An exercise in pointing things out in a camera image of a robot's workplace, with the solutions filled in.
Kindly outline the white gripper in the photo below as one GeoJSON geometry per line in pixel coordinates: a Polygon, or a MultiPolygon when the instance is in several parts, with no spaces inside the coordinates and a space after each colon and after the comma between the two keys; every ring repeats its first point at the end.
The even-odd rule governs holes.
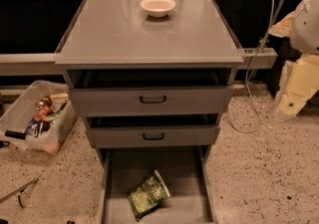
{"type": "MultiPolygon", "coordinates": [[[[278,38],[288,37],[294,14],[290,12],[272,25],[269,33],[278,38]]],[[[273,116],[278,121],[287,121],[296,117],[319,91],[319,56],[303,54],[296,62],[287,61],[282,69],[279,87],[273,116]]]]}

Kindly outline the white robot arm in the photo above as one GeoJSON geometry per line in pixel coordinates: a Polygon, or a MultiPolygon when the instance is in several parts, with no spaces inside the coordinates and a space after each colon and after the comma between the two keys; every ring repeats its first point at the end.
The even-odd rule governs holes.
{"type": "Polygon", "coordinates": [[[301,53],[289,63],[290,74],[281,78],[273,116],[287,121],[298,115],[319,91],[319,0],[302,0],[296,9],[270,28],[275,37],[288,37],[301,53]]]}

